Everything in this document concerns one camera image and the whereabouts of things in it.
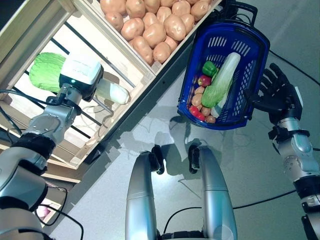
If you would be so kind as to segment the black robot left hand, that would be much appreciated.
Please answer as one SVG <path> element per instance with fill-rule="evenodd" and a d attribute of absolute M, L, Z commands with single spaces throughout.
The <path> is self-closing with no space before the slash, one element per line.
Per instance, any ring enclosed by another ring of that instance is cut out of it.
<path fill-rule="evenodd" d="M 60 70 L 59 87 L 71 85 L 80 92 L 84 101 L 89 102 L 94 97 L 103 72 L 103 66 L 94 57 L 70 53 Z"/>

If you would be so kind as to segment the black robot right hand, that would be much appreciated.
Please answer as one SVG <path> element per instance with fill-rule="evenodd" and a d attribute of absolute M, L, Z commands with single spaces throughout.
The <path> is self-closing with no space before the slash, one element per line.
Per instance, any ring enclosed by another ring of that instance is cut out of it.
<path fill-rule="evenodd" d="M 245 89 L 244 96 L 255 109 L 268 113 L 273 125 L 286 118 L 301 119 L 303 112 L 301 98 L 275 63 L 264 69 L 259 90 L 262 95 Z"/>

